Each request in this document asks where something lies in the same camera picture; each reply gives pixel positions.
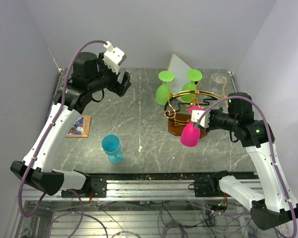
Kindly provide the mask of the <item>clear glass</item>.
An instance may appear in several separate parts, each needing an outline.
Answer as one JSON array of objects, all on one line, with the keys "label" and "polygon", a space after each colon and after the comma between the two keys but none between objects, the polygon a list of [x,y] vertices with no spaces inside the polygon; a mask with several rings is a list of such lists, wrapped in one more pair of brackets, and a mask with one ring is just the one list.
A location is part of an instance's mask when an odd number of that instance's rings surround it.
[{"label": "clear glass", "polygon": [[227,77],[223,73],[213,73],[210,79],[210,86],[212,88],[212,92],[220,95],[223,92],[223,87],[225,87],[227,83]]}]

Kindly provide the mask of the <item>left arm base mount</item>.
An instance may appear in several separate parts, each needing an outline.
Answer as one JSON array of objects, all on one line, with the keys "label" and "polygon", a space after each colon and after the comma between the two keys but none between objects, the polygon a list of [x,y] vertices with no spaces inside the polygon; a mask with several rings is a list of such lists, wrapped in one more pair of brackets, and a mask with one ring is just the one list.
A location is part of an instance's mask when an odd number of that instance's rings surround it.
[{"label": "left arm base mount", "polygon": [[105,198],[107,182],[104,178],[94,174],[84,174],[86,180],[80,189],[62,189],[62,198],[74,198],[74,192],[81,198]]}]

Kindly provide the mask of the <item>aluminium frame rail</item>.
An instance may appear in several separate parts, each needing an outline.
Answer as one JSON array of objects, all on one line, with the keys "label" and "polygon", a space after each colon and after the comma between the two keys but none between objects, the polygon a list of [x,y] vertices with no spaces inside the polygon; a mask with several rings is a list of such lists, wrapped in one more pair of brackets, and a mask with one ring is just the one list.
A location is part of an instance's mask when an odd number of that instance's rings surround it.
[{"label": "aluminium frame rail", "polygon": [[[189,184],[193,180],[108,180],[105,197],[93,195],[92,201],[147,201],[147,200],[199,200],[202,198],[221,199],[224,197],[222,192],[195,192],[189,189]],[[243,185],[248,186],[251,190],[264,194],[262,185],[258,179],[240,179]],[[43,193],[24,186],[22,201],[38,201]],[[58,191],[55,195],[45,195],[42,201],[67,201],[70,197],[62,195]]]}]

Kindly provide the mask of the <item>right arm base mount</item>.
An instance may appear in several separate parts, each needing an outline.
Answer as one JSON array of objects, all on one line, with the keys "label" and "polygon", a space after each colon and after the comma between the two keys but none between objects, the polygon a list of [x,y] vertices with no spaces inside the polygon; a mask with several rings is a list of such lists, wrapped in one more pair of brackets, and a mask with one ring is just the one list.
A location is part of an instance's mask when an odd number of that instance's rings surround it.
[{"label": "right arm base mount", "polygon": [[188,189],[194,191],[195,197],[221,197],[224,192],[220,189],[220,180],[233,174],[228,171],[213,173],[208,179],[194,181]]}]

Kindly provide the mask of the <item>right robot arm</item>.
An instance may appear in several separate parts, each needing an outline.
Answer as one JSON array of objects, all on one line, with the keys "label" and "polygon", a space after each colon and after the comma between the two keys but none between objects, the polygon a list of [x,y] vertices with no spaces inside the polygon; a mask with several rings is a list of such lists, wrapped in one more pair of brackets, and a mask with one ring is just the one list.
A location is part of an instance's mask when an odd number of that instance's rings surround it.
[{"label": "right robot arm", "polygon": [[292,222],[297,234],[298,200],[292,193],[276,152],[275,138],[263,112],[246,93],[231,93],[219,102],[228,102],[228,112],[214,106],[207,108],[198,118],[197,125],[206,131],[222,129],[232,132],[250,156],[263,194],[239,182],[227,171],[213,175],[210,193],[226,193],[242,204],[261,230],[276,228]]}]

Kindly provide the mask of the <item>gold wire glass rack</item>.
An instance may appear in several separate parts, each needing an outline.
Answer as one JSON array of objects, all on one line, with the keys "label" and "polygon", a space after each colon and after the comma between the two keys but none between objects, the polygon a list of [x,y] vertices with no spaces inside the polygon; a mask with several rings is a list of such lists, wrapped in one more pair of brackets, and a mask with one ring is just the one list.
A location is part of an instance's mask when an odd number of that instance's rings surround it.
[{"label": "gold wire glass rack", "polygon": [[[181,112],[181,105],[184,105],[185,110],[188,112],[193,107],[198,109],[205,109],[210,106],[211,101],[216,101],[222,99],[226,96],[225,87],[223,87],[223,92],[221,95],[217,95],[213,92],[203,91],[198,89],[196,86],[195,91],[180,91],[178,93],[168,94],[168,101],[164,105],[164,116],[168,119],[168,132],[174,136],[180,136],[183,128],[191,122],[191,116],[189,113]],[[196,97],[193,98],[191,102],[178,102],[177,108],[175,108],[171,102],[177,100],[181,96],[195,94]]]}]

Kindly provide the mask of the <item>gold framed mirror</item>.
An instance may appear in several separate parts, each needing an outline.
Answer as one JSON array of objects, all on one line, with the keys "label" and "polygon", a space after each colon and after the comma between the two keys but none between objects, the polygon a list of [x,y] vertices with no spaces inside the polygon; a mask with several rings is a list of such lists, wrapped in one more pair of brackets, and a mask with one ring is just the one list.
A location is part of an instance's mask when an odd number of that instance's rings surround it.
[{"label": "gold framed mirror", "polygon": [[169,86],[172,93],[178,93],[182,91],[183,86],[190,82],[187,78],[187,72],[192,68],[184,62],[176,54],[171,56],[167,71],[170,71],[174,74],[174,80]]}]

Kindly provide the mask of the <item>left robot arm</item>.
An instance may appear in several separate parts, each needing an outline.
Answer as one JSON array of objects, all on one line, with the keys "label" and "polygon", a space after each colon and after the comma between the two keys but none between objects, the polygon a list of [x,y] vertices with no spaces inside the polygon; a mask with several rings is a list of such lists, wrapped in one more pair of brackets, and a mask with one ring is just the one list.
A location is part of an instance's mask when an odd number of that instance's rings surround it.
[{"label": "left robot arm", "polygon": [[126,54],[118,48],[98,55],[78,52],[72,59],[63,84],[57,90],[53,103],[38,139],[22,161],[14,161],[10,170],[21,180],[18,195],[24,185],[44,194],[54,195],[59,190],[74,189],[80,197],[91,192],[88,175],[76,171],[54,169],[55,153],[70,127],[93,101],[95,92],[107,89],[122,97],[131,86],[130,74],[125,72],[118,81],[119,69]]}]

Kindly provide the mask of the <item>pink wine glass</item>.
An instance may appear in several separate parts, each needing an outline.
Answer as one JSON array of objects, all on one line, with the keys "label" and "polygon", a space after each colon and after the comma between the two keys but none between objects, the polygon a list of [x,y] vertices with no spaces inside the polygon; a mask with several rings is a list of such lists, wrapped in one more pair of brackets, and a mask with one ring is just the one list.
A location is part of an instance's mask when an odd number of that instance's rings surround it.
[{"label": "pink wine glass", "polygon": [[187,147],[195,147],[200,139],[200,129],[194,127],[194,123],[191,121],[182,130],[180,141]]}]

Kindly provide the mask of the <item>orange picture card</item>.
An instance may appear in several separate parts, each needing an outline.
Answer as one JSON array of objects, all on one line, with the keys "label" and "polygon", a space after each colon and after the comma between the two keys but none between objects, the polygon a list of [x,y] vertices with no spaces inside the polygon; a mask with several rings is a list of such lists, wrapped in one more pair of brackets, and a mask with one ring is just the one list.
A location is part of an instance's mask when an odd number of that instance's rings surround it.
[{"label": "orange picture card", "polygon": [[66,138],[88,138],[91,124],[91,115],[83,115],[75,121],[66,135]]}]

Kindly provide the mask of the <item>green wine glass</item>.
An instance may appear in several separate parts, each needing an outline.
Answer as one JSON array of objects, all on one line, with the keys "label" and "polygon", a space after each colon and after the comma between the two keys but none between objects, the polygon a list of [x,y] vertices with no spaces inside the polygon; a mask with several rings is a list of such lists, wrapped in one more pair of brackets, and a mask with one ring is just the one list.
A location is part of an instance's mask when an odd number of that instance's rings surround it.
[{"label": "green wine glass", "polygon": [[[186,76],[189,79],[189,82],[182,87],[182,91],[195,91],[197,87],[196,85],[203,78],[202,73],[197,69],[191,69],[187,72]],[[196,97],[195,94],[188,94],[181,96],[181,100],[184,102],[191,102],[194,97]]]},{"label": "green wine glass", "polygon": [[162,84],[156,91],[155,101],[159,105],[165,105],[168,101],[168,94],[171,93],[169,85],[173,83],[175,76],[171,71],[164,70],[158,74],[158,78]]}]

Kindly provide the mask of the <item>blue wine glass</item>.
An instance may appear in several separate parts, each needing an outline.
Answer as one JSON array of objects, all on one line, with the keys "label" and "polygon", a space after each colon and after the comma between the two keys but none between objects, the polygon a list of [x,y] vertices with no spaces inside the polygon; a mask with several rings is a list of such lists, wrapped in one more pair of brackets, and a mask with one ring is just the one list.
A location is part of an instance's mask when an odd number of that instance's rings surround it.
[{"label": "blue wine glass", "polygon": [[120,163],[123,160],[121,141],[118,136],[114,134],[105,136],[101,142],[101,146],[112,164]]}]

